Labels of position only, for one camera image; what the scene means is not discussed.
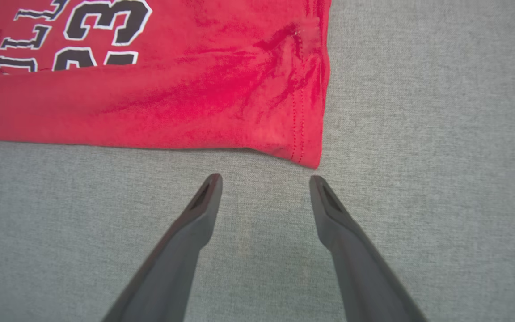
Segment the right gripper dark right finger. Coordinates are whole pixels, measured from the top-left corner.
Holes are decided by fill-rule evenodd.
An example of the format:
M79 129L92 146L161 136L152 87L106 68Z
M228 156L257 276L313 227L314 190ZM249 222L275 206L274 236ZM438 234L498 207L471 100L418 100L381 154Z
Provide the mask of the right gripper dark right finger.
M332 255L348 322L425 322L426 318L327 181L309 180L317 236Z

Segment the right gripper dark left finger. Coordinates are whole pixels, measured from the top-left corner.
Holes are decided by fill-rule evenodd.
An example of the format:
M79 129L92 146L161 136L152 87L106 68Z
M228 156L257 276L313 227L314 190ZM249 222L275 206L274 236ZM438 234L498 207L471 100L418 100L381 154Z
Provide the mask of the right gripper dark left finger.
M182 322L200 251L213 234L223 179L209 175L103 318L105 322Z

